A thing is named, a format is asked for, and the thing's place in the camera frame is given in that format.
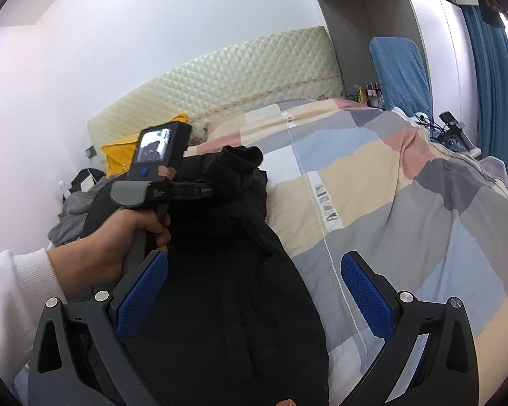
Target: pillow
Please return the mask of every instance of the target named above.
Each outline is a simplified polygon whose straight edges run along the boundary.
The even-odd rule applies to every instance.
[[[263,108],[257,108],[256,110],[245,113],[239,112],[231,117],[229,115],[215,117],[207,123],[207,141],[225,136],[230,132],[240,130],[241,128],[262,120],[283,116],[290,108],[299,107],[299,105],[309,104],[311,102],[312,101],[308,99],[282,100]]]
[[[187,123],[188,116],[185,113],[180,113],[171,120]],[[137,132],[102,146],[102,151],[107,159],[107,177],[114,174],[124,174],[130,169],[137,141],[139,140],[139,134]]]

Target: gray fabric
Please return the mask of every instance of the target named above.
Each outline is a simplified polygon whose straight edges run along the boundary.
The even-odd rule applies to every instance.
[[[309,99],[291,99],[283,100],[281,102],[275,102],[281,111],[289,110],[290,108],[300,107],[301,105],[312,103]]]
[[[397,291],[415,292],[445,256],[456,217],[442,197],[412,182],[392,203],[330,232],[326,239],[335,267],[346,252],[355,250]],[[428,236],[418,236],[420,230]]]
[[[508,293],[508,199],[482,186],[460,220],[475,238]]]
[[[443,196],[446,209],[455,209],[459,214],[469,208],[482,186],[466,166],[443,158],[428,161],[415,180],[426,190]]]
[[[113,175],[108,179],[103,177],[88,192],[74,192],[66,199],[62,207],[65,217],[47,234],[54,246],[63,246],[79,238],[94,197],[109,180],[115,177],[117,176]]]
[[[352,110],[350,112],[358,128],[364,127],[370,121],[375,120],[382,114],[382,110]]]
[[[26,366],[23,366],[23,369],[16,375],[9,389],[20,404],[28,406],[28,368]]]
[[[290,135],[295,143],[311,136],[316,131],[324,130],[349,130],[356,128],[352,114],[343,110],[339,114],[333,114],[328,117],[318,119],[315,122],[305,123],[289,130]]]
[[[332,351],[358,332],[354,326],[354,319],[361,320],[358,325],[359,330],[367,327],[348,288],[340,284],[340,277],[336,273],[339,268],[336,270],[332,268],[332,259],[324,240],[319,241],[308,251],[295,256],[293,262],[301,273],[318,309],[325,329],[328,351]]]
[[[399,123],[389,114],[380,114],[372,121],[364,124],[362,128],[375,132],[378,137],[383,140],[386,137],[395,136],[398,135],[398,133],[404,132],[408,127],[411,127],[408,122],[402,121]]]
[[[454,163],[464,166],[469,171],[472,178],[480,182],[481,185],[486,186],[490,189],[494,187],[495,182],[487,177],[484,173],[479,172],[478,169],[476,169],[476,167],[474,167],[474,165],[472,165],[470,162],[457,157],[454,157],[452,160]]]
[[[290,134],[288,129],[278,131],[267,137],[263,137],[256,142],[248,144],[248,146],[257,146],[263,154],[268,154],[277,149],[283,148],[291,144]]]

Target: light blue fabric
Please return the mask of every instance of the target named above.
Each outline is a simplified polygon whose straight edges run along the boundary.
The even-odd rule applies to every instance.
[[[374,37],[369,50],[384,97],[384,109],[433,118],[433,98],[418,46],[409,38]]]
[[[378,140],[374,131],[366,128],[350,130],[320,130],[295,144],[296,156],[303,172],[319,171],[334,161],[350,157],[369,142]]]
[[[15,396],[19,403],[28,406],[28,368],[23,366],[14,378],[14,382],[9,386],[9,390]]]
[[[478,147],[508,168],[508,36],[487,24],[479,6],[461,6],[469,29],[478,82]]]
[[[446,257],[415,296],[438,303],[446,303],[453,296],[461,299],[475,337],[491,322],[507,297],[504,284],[459,218],[453,223]]]

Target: small display screen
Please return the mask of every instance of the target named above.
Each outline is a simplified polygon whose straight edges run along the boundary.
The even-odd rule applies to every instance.
[[[141,137],[136,163],[160,162],[164,160],[167,144],[171,136],[169,128],[147,131]]]

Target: blue curtain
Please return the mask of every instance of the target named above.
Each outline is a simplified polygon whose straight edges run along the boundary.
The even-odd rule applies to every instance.
[[[478,147],[508,169],[508,36],[487,24],[479,6],[461,6],[469,29],[478,81]]]

